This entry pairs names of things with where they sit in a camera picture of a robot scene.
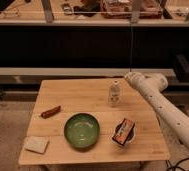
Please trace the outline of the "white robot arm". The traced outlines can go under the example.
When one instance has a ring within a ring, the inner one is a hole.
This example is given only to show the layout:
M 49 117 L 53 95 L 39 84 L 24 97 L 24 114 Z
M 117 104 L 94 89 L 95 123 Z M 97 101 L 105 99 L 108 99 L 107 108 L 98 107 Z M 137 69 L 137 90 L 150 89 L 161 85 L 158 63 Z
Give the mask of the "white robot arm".
M 128 72 L 124 79 L 140 93 L 189 150 L 189 117 L 162 94 L 168 86 L 166 77 L 163 74 Z

